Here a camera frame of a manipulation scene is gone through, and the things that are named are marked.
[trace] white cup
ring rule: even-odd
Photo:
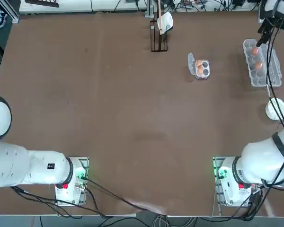
[[[279,98],[276,98],[278,103],[279,103],[279,106],[280,106],[280,109],[282,111],[282,114],[284,116],[284,102],[279,99]],[[282,118],[281,114],[280,114],[280,110],[278,108],[278,105],[276,104],[276,101],[275,101],[275,98],[272,98],[272,103],[276,109],[276,112],[279,114],[279,116]],[[271,119],[271,120],[279,120],[278,118],[278,115],[276,114],[274,108],[273,108],[273,105],[271,104],[271,102],[269,101],[265,107],[265,111],[266,111],[266,115]]]

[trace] floor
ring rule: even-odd
[[[156,217],[150,212],[141,212],[137,215],[141,221],[151,226],[153,219]],[[122,219],[120,217],[113,218],[106,222],[106,225]],[[170,218],[172,225],[181,226],[185,224],[188,218]],[[63,226],[63,227],[97,227],[103,222],[101,217],[85,216],[82,219],[74,220],[69,218],[60,218],[56,216],[42,216],[43,227]],[[196,227],[275,227],[284,226],[284,218],[255,218],[251,222],[243,222],[240,220],[231,220],[222,223],[210,223],[198,219]],[[41,227],[39,216],[0,216],[0,227]],[[139,221],[130,219],[118,222],[114,227],[143,227]]]
[[[19,0],[9,0],[11,5],[15,8],[19,8]],[[0,29],[0,44],[5,48],[9,32],[11,29],[12,23],[11,19],[7,18],[6,25]],[[150,212],[140,212],[137,215],[137,218],[145,222],[147,225],[151,226],[153,219],[156,217],[156,214]],[[121,218],[113,218],[106,222],[106,224],[111,224],[116,220]],[[172,225],[181,226],[183,225],[188,218],[170,218]],[[103,222],[103,219],[98,216],[85,216],[82,219],[65,219],[57,216],[42,216],[42,223],[44,227],[49,226],[63,226],[63,227],[97,227]],[[196,227],[212,227],[218,225],[220,227],[232,227],[236,225],[237,227],[274,227],[274,226],[284,226],[284,218],[255,218],[251,222],[243,222],[239,220],[231,220],[228,222],[222,223],[210,223],[204,220],[198,219]],[[41,227],[39,216],[0,216],[0,227]],[[142,227],[143,224],[139,223],[137,220],[130,219],[124,222],[118,222],[114,224],[115,227],[123,226],[136,226]]]

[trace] black cable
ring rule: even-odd
[[[251,9],[251,11],[253,11],[257,6],[259,5],[259,3],[257,3],[254,8]]]
[[[140,10],[140,8],[139,8],[139,6],[138,6],[138,0],[135,0],[134,2],[136,3],[136,6],[137,6],[138,11],[141,12],[141,10]]]
[[[275,183],[273,186],[278,186],[278,185],[281,185],[281,184],[283,184],[284,183],[284,179],[283,180],[281,180],[281,181],[279,181],[279,182],[277,182],[277,183]],[[266,187],[270,187],[272,184],[269,184],[269,183],[266,183],[265,182],[265,186]]]
[[[91,190],[90,190],[89,188],[85,188],[85,189],[86,189],[86,190],[88,191],[88,193],[91,195],[91,197],[92,197],[92,199],[93,199],[93,202],[94,202],[94,206],[95,206],[97,212],[99,213],[99,215],[101,216],[101,218],[108,218],[108,216],[103,215],[103,214],[99,211],[98,205],[97,205],[97,203],[96,203],[96,199],[95,199],[95,197],[94,197],[94,194],[91,192]]]
[[[102,187],[100,184],[94,182],[93,180],[88,179],[87,177],[81,177],[81,179],[87,180],[87,181],[93,183],[94,185],[98,186],[99,188],[101,188],[102,190],[106,191],[106,192],[109,193],[110,195],[112,195],[112,196],[114,196],[114,197],[116,197],[116,198],[122,200],[123,202],[127,203],[128,205],[131,205],[132,207],[135,207],[135,208],[140,209],[140,210],[147,210],[147,209],[145,209],[145,208],[142,208],[142,207],[139,207],[139,206],[137,206],[137,205],[132,204],[131,202],[129,202],[129,201],[123,199],[123,198],[120,197],[120,196],[117,196],[116,194],[114,194],[114,193],[112,193],[111,191],[107,190],[106,188]]]
[[[109,219],[111,219],[112,217],[107,218],[105,221],[103,221],[100,225],[98,225],[98,227],[101,227],[105,222],[107,222]]]
[[[118,3],[116,4],[114,11],[117,9],[120,2],[121,2],[121,0],[119,0]]]
[[[82,218],[82,217],[74,217],[74,216],[72,216],[70,213],[68,213],[64,208],[62,208],[62,207],[59,206],[59,205],[56,205],[56,204],[51,203],[51,202],[42,201],[41,199],[39,199],[39,198],[37,198],[37,197],[35,197],[35,196],[33,196],[33,197],[36,198],[37,200],[28,198],[28,197],[26,197],[26,196],[20,194],[20,192],[18,192],[18,191],[17,191],[16,189],[14,189],[13,187],[12,187],[12,189],[14,190],[14,192],[15,192],[16,194],[18,194],[19,196],[21,196],[22,198],[24,198],[24,199],[26,199],[26,200],[35,201],[35,202],[39,202],[39,203],[43,203],[43,204],[47,205],[49,208],[51,208],[52,210],[54,210],[58,215],[60,215],[60,216],[63,217],[63,218],[72,218],[72,219],[81,219],[81,218]],[[63,215],[61,212],[57,211],[54,207],[51,207],[50,204],[51,204],[52,206],[55,206],[55,207],[58,207],[58,208],[62,209],[67,215]]]
[[[222,2],[222,0],[221,0],[221,1],[218,1],[218,0],[214,0],[214,1],[216,1],[216,2],[220,3],[220,7],[221,7],[221,6],[224,6],[224,5],[223,5],[223,2]]]
[[[171,226],[173,226],[173,227],[182,227],[182,226],[186,226],[190,221],[191,221],[191,218],[189,218],[189,220],[186,222],[186,223],[184,223],[184,224],[182,224],[182,225],[172,225],[171,223],[170,223],[170,221],[167,219],[167,216],[165,216],[165,221],[169,224],[169,226],[171,227]]]
[[[193,227],[195,227],[195,226],[196,226],[196,224],[197,224],[197,221],[198,221],[198,217],[196,217],[196,218],[195,218],[195,222],[194,222],[194,225],[193,225]]]
[[[170,9],[170,7],[175,3],[175,1],[176,0],[173,0],[173,2],[172,2],[172,4],[169,6],[169,8],[167,9],[167,11],[166,12],[168,12],[169,11],[169,9]]]
[[[84,210],[89,210],[89,211],[92,211],[92,212],[95,212],[95,213],[99,214],[96,210],[93,210],[93,209],[90,209],[90,208],[87,208],[87,207],[83,207],[83,206],[80,206],[80,205],[77,205],[77,204],[73,204],[71,202],[67,202],[67,201],[63,201],[63,200],[45,198],[45,197],[42,197],[42,196],[34,195],[32,193],[28,193],[28,192],[24,191],[23,189],[21,189],[19,187],[17,187],[17,188],[19,189],[18,192],[21,193],[21,194],[24,194],[24,195],[33,196],[35,198],[38,198],[38,199],[41,199],[41,200],[46,200],[46,201],[54,201],[54,202],[61,202],[61,203],[70,204],[72,206],[75,206],[75,207],[78,207],[78,208],[81,208],[81,209],[84,209]]]
[[[284,162],[283,162],[283,164],[282,164],[282,166],[281,166],[279,172],[277,173],[277,175],[276,175],[274,181],[272,182],[272,185],[275,184],[275,182],[277,181],[277,179],[278,179],[278,177],[280,176],[280,174],[281,174],[281,172],[283,171],[283,169],[284,169]],[[270,187],[268,188],[268,190],[267,190],[267,192],[266,192],[266,194],[265,194],[263,200],[261,201],[261,203],[260,203],[260,205],[258,206],[257,210],[255,211],[254,216],[255,216],[255,215],[258,213],[258,211],[261,209],[261,207],[262,207],[262,205],[263,205],[263,203],[264,203],[264,201],[265,201],[266,197],[268,196],[268,194],[269,194],[269,192],[270,192],[271,189],[272,189],[272,186],[270,186]]]
[[[272,91],[272,93],[273,93],[273,97],[274,97],[274,99],[275,99],[275,102],[276,102],[276,104],[277,104],[277,107],[278,107],[278,109],[279,109],[279,112],[280,112],[282,118],[279,116],[279,113],[277,112],[277,110],[276,110],[276,108],[275,108],[275,105],[274,105],[273,102],[272,102],[271,97],[269,98],[269,100],[270,100],[271,105],[272,105],[272,107],[273,107],[275,113],[277,114],[277,116],[278,116],[278,118],[279,118],[279,120],[280,120],[282,126],[284,127],[284,115],[283,115],[283,113],[282,113],[282,111],[281,111],[279,102],[278,102],[278,100],[277,100],[277,98],[276,98],[275,91],[274,91],[274,88],[273,88],[273,86],[272,86],[271,79],[270,79],[270,74],[269,74],[269,66],[270,66],[270,61],[271,61],[271,56],[272,56],[272,50],[273,50],[273,46],[274,46],[274,43],[275,43],[275,38],[276,38],[277,34],[279,33],[279,30],[280,30],[281,26],[282,26],[282,25],[280,25],[280,26],[278,27],[278,30],[277,30],[277,32],[275,33],[275,36],[274,36],[273,41],[272,41],[272,43],[271,43],[270,55],[269,55],[269,46],[270,46],[270,41],[271,41],[271,39],[269,39],[269,42],[268,42],[267,56],[266,56],[266,67],[267,67],[267,72],[266,72],[266,84],[268,84],[268,81],[267,81],[267,79],[268,79],[268,80],[269,80],[270,89],[271,89],[271,91]]]
[[[203,7],[204,7],[204,11],[206,12],[206,7],[205,7],[205,5],[204,5],[203,1],[202,1],[202,0],[200,0],[200,2],[202,3],[202,5],[203,5]]]
[[[41,225],[41,227],[43,227],[43,223],[42,223],[42,220],[41,220],[41,216],[39,216],[39,219],[40,219],[40,225]]]
[[[115,223],[118,223],[118,222],[124,221],[124,220],[128,220],[128,219],[135,219],[135,220],[139,221],[140,223],[142,223],[143,225],[145,225],[146,227],[150,227],[149,225],[147,225],[146,223],[144,223],[143,221],[141,221],[140,219],[135,218],[135,217],[123,218],[123,219],[117,220],[117,221],[115,221],[115,222],[113,222],[113,223],[110,223],[110,224],[108,224],[108,225],[106,225],[106,226],[100,225],[100,226],[98,226],[98,227],[109,227],[109,226],[114,225]]]
[[[223,218],[225,218],[225,220],[211,221],[211,220],[208,220],[208,219],[205,219],[205,218],[202,218],[202,217],[200,217],[200,219],[202,219],[202,220],[204,220],[204,221],[209,221],[209,222],[225,222],[225,221],[229,221],[229,220],[231,220],[231,219],[234,219],[235,216],[237,215],[237,213],[239,212],[239,210],[242,208],[242,206],[245,204],[245,202],[250,199],[250,197],[251,197],[252,195],[253,195],[253,194],[251,194],[250,196],[248,196],[248,197],[242,202],[242,204],[239,206],[239,208],[236,210],[236,212],[235,212],[231,217],[223,217]]]
[[[183,1],[183,4],[184,4],[185,10],[186,10],[186,12],[187,12],[186,4],[184,3],[184,1]]]
[[[93,2],[92,2],[92,0],[90,0],[90,7],[91,7],[91,12],[93,13],[94,11],[93,11]]]

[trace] clear plastic egg carton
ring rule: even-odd
[[[266,55],[267,55],[267,45],[262,44],[259,47],[259,52],[257,55],[252,54],[252,48],[257,45],[255,39],[246,39],[243,43],[243,50],[246,56],[246,63],[248,65],[249,77],[251,80],[251,85],[253,87],[265,87],[266,86]],[[255,64],[262,62],[262,67],[258,70]],[[272,51],[271,62],[269,66],[269,74],[272,86],[279,87],[282,84],[281,81],[281,71],[280,63],[276,56],[275,50]]]
[[[196,64],[200,61],[202,65],[198,67]],[[188,68],[192,75],[194,75],[197,79],[207,79],[210,75],[210,68],[208,60],[195,60],[192,53],[188,54]]]

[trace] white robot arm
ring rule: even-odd
[[[0,139],[11,126],[11,110],[0,97]],[[84,193],[86,169],[75,157],[55,151],[26,150],[0,142],[0,187],[19,184],[55,184],[56,198],[78,205]]]
[[[218,175],[228,206],[240,206],[253,184],[271,184],[284,163],[284,129],[272,137],[249,143],[240,157],[227,157]],[[284,169],[276,182],[284,187]]]

